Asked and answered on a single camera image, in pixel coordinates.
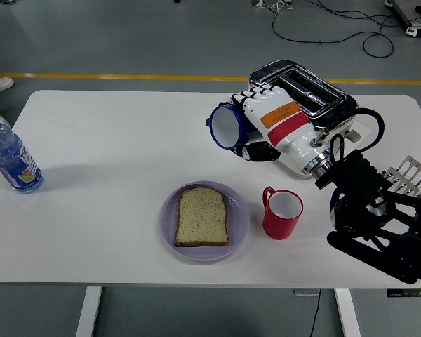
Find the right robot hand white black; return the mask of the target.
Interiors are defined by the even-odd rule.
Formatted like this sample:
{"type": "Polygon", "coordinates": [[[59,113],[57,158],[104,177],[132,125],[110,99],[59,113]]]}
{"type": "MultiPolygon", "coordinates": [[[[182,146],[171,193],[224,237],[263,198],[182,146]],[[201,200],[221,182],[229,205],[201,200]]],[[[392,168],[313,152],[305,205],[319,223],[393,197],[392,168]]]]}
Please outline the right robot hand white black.
{"type": "Polygon", "coordinates": [[[301,106],[278,86],[263,85],[232,94],[206,120],[214,141],[247,161],[275,161],[286,154],[309,174],[328,149],[301,106]]]}

